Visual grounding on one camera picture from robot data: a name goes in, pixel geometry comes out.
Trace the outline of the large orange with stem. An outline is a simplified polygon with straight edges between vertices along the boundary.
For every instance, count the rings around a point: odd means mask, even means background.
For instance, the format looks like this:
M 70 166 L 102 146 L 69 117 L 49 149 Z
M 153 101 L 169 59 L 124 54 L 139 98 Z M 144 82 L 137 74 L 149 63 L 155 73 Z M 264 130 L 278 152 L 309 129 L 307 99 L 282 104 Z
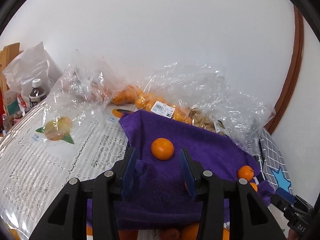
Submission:
M 250 181 L 254 177 L 254 170 L 250 166 L 245 165 L 238 169 L 236 175 L 238 179 L 246 179 L 247 181 Z

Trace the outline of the small orange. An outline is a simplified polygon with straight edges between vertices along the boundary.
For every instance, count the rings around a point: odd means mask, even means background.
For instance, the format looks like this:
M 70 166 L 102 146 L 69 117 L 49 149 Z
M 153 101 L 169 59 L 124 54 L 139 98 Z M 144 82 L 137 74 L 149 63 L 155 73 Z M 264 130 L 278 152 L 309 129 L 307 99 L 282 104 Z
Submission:
M 169 160 L 174 155 L 174 145 L 166 138 L 157 138 L 151 144 L 152 155 L 161 161 Z

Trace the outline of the grey checked cushion blue star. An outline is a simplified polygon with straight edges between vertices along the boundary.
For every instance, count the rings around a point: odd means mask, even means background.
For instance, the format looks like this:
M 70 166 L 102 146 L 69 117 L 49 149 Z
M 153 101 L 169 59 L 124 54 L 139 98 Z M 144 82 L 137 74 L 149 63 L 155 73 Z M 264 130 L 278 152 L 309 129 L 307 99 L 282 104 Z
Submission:
M 281 188 L 293 194 L 292 184 L 284 158 L 265 128 L 260 133 L 259 148 L 263 178 L 268 181 L 274 191 L 276 191 L 277 188 Z

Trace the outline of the small clear plastic bag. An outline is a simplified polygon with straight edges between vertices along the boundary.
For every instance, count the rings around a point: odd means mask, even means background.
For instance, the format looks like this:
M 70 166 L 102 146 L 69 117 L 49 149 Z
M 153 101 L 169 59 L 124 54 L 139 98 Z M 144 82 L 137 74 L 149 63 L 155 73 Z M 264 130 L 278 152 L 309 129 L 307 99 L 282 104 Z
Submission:
M 46 98 L 39 132 L 45 140 L 73 143 L 91 124 L 102 122 L 107 106 L 125 87 L 105 61 L 74 51 Z

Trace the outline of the dark drink bottle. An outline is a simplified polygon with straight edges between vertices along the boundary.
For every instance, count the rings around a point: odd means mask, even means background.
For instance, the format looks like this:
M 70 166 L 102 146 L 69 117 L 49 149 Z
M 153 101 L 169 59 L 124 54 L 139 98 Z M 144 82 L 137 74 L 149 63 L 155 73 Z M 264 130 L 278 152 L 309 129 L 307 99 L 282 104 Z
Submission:
M 34 108 L 38 103 L 46 98 L 46 91 L 42 88 L 42 80 L 40 78 L 32 81 L 32 90 L 29 94 L 30 108 Z

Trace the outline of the large clear plastic bag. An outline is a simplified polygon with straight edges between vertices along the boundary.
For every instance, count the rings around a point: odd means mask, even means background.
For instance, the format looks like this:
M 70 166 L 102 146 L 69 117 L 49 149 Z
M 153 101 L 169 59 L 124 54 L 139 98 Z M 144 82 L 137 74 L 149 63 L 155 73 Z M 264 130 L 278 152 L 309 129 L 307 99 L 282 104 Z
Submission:
M 275 114 L 270 103 L 231 88 L 222 67 L 175 62 L 153 71 L 140 85 L 145 93 L 222 122 L 231 140 L 251 155 L 259 152 L 263 127 Z

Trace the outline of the price label sticker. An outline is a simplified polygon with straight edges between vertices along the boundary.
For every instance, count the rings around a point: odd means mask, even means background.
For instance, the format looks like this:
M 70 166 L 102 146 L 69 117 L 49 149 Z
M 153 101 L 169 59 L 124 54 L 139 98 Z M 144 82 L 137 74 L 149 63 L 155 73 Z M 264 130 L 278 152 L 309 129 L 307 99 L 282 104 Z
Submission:
M 155 113 L 157 115 L 160 115 L 169 119 L 171 119 L 172 116 L 174 115 L 174 111 L 175 111 L 174 107 L 168 106 L 167 104 L 162 103 L 160 101 L 156 101 L 151 108 L 152 113 Z

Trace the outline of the bag of small oranges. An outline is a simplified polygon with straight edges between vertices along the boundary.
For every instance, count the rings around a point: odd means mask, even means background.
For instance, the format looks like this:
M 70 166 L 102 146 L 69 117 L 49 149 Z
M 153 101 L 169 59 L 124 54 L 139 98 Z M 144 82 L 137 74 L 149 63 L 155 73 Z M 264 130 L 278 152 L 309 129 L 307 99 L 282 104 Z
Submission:
M 135 105 L 138 110 L 151 112 L 151 108 L 156 101 L 160 101 L 175 108 L 174 115 L 171 118 L 172 120 L 191 125 L 189 107 L 183 107 L 178 103 L 171 103 L 164 96 L 147 91 L 146 89 L 142 90 L 137 85 L 127 85 L 123 90 L 116 92 L 113 96 L 112 103 L 114 105 L 130 103 Z

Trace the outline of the white plastic bag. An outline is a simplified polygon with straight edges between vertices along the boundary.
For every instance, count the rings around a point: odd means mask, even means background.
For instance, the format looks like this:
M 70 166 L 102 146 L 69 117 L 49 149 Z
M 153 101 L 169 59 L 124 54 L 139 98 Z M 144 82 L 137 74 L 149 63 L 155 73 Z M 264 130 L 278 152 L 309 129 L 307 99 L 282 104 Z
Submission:
M 41 80 L 41 87 L 46 94 L 49 94 L 54 86 L 55 82 L 49 74 L 49 60 L 49 54 L 40 42 L 21 52 L 4 69 L 7 85 L 17 93 L 18 106 L 23 114 L 31 109 L 29 95 L 33 89 L 33 80 Z

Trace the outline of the wooden chair back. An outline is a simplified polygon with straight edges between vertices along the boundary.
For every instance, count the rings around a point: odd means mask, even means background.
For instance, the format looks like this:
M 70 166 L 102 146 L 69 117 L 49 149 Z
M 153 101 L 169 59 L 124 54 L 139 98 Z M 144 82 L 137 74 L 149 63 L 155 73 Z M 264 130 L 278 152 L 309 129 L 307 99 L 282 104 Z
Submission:
M 3 74 L 5 68 L 9 63 L 20 53 L 20 42 L 13 43 L 3 47 L 1 50 L 1 92 L 4 93 L 8 90 L 7 81 Z

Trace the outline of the brown wooden door frame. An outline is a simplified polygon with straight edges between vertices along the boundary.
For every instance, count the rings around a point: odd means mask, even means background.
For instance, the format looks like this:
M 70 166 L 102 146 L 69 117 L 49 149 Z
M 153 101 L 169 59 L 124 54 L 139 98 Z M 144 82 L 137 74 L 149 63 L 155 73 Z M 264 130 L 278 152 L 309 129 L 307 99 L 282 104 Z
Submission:
M 295 32 L 293 41 L 293 50 L 291 56 L 291 62 L 286 75 L 285 82 L 281 89 L 280 96 L 276 101 L 274 110 L 276 111 L 274 117 L 265 125 L 266 130 L 270 135 L 276 130 L 283 115 L 286 112 L 287 107 L 291 101 L 295 87 L 298 81 L 300 68 L 303 59 L 304 50 L 304 22 L 301 12 L 293 6 L 294 20 L 295 20 Z

